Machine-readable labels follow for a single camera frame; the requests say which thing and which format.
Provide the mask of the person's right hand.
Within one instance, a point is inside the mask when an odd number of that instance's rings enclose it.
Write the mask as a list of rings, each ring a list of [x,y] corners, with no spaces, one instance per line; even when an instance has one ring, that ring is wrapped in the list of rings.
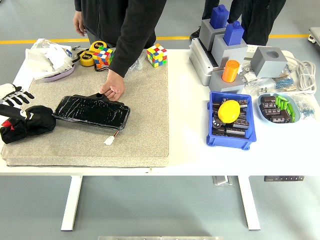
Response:
[[[83,23],[83,17],[81,11],[75,11],[74,17],[73,17],[73,26],[74,30],[77,34],[84,37],[87,33],[87,30],[85,29],[84,23]]]

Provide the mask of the person's left hand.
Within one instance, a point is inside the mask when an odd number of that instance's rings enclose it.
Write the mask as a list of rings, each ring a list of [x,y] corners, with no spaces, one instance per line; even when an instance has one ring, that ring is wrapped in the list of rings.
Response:
[[[109,70],[106,82],[101,86],[99,93],[110,101],[118,101],[125,92],[124,78],[113,70]]]

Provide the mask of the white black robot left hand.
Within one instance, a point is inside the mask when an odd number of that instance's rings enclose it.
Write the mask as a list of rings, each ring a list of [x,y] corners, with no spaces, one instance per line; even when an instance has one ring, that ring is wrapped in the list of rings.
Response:
[[[29,99],[35,97],[24,90],[21,86],[5,83],[0,86],[0,115],[16,120],[31,120],[34,117],[32,112],[27,112],[15,105],[29,104]]]

